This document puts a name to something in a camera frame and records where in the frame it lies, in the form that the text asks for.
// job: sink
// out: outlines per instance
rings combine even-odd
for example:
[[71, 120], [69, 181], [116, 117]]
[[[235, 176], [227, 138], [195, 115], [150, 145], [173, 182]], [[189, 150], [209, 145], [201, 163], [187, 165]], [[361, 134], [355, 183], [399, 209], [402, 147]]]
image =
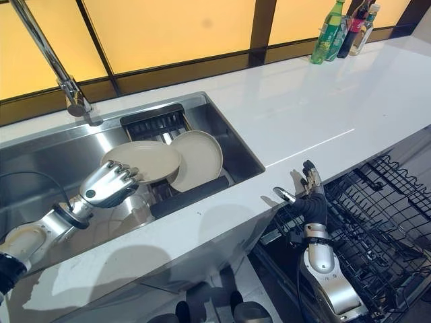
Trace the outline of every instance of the sink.
[[[140, 186], [122, 205], [94, 209], [89, 228], [57, 244], [35, 264], [31, 273], [71, 258], [85, 250], [147, 225], [174, 211], [243, 182], [265, 168], [246, 146], [206, 93], [198, 92], [109, 114], [98, 127], [72, 124], [37, 138], [0, 146], [0, 173], [36, 170], [55, 178], [69, 198], [81, 181], [99, 166], [113, 147], [133, 140], [170, 143], [184, 131], [205, 131], [217, 139], [224, 155], [220, 177], [186, 192], [177, 192], [167, 181]], [[54, 202], [62, 201], [58, 188], [33, 174], [0, 180], [0, 236], [12, 228], [37, 221]]]

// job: white countertop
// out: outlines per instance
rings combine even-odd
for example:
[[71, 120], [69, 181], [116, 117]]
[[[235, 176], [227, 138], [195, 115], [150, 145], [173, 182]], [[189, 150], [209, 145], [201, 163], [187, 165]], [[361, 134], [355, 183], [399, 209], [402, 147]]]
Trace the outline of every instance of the white countertop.
[[[262, 196], [280, 202], [274, 186], [294, 192], [289, 173], [306, 159], [328, 180], [394, 145], [431, 123], [430, 84], [431, 44], [410, 36], [368, 44], [358, 57], [321, 66], [302, 57], [95, 104], [104, 114], [205, 91], [266, 170], [46, 269], [24, 308], [83, 306], [186, 254], [267, 211]], [[0, 138], [70, 122], [73, 117], [57, 112], [3, 127]], [[142, 253], [118, 253], [132, 247]]]

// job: green bottle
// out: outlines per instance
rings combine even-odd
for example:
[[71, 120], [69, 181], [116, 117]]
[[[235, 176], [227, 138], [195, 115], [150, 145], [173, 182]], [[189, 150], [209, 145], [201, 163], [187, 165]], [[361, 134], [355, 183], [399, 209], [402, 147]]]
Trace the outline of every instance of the green bottle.
[[337, 0], [332, 10], [329, 12], [323, 24], [321, 34], [317, 40], [316, 46], [311, 54], [310, 62], [313, 64], [322, 64], [326, 59], [329, 48], [338, 31], [341, 23], [341, 16], [343, 11], [343, 3], [345, 0]]

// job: ceramic plate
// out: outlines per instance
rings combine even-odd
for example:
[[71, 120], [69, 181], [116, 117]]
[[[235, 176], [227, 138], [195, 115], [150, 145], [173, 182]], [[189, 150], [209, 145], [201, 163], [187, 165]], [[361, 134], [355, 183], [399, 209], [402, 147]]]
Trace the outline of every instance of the ceramic plate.
[[216, 179], [223, 166], [222, 148], [211, 135], [203, 131], [187, 131], [175, 138], [171, 144], [181, 154], [178, 175], [170, 185], [179, 192]]
[[175, 148], [159, 141], [132, 141], [106, 153], [101, 164], [108, 160], [138, 167], [143, 176], [139, 183], [150, 184], [173, 175], [180, 166], [181, 156]]

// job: dishwasher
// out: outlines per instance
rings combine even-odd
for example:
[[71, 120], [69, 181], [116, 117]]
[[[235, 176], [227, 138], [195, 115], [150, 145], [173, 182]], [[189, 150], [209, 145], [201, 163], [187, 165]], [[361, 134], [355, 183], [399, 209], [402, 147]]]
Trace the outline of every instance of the dishwasher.
[[[390, 155], [380, 155], [325, 184], [328, 232], [341, 269], [368, 308], [369, 322], [398, 322], [431, 284], [431, 192]], [[298, 306], [296, 266], [303, 249], [292, 235], [301, 214], [286, 205], [253, 254]], [[308, 319], [324, 322], [301, 280]]]

